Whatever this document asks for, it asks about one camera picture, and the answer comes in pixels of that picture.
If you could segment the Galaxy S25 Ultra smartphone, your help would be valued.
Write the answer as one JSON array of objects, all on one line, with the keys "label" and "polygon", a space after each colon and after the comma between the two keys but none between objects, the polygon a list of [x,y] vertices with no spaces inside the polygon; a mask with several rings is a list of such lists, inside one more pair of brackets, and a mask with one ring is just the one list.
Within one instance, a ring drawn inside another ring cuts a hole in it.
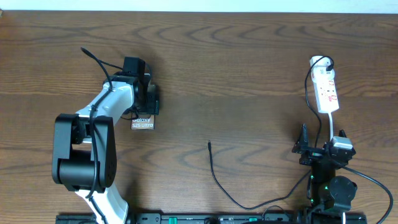
[{"label": "Galaxy S25 Ultra smartphone", "polygon": [[131,121],[132,130],[153,130],[155,129],[155,115],[145,115]]}]

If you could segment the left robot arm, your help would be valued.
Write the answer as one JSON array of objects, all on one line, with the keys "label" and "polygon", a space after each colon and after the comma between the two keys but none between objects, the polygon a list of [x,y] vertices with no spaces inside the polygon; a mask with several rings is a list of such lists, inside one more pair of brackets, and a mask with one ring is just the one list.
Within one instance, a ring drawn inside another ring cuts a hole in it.
[{"label": "left robot arm", "polygon": [[93,101],[74,114],[57,116],[52,178],[80,196],[88,215],[57,215],[56,223],[135,223],[136,214],[114,182],[117,169],[114,126],[127,113],[159,113],[152,75],[113,75]]}]

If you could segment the black mounting rail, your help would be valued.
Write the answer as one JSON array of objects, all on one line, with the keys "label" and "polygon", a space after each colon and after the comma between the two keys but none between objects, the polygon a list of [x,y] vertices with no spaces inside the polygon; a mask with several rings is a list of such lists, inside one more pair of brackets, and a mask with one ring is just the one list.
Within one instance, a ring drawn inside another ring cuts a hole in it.
[{"label": "black mounting rail", "polygon": [[[98,223],[95,215],[57,215],[56,224],[89,224]],[[238,224],[238,223],[305,223],[299,218],[283,213],[266,213],[262,215],[161,215],[159,213],[138,213],[127,216],[126,223],[136,224]],[[343,223],[339,217],[330,217],[326,215],[315,214],[310,223]],[[365,215],[347,214],[345,223],[365,224],[368,223]]]}]

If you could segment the white power strip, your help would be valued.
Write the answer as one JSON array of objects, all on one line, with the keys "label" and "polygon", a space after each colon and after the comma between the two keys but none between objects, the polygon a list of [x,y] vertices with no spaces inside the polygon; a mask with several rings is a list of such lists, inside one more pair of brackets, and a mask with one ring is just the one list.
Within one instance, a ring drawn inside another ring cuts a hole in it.
[{"label": "white power strip", "polygon": [[310,59],[310,66],[312,67],[310,77],[315,90],[318,112],[328,114],[338,110],[339,102],[332,59],[316,55]]}]

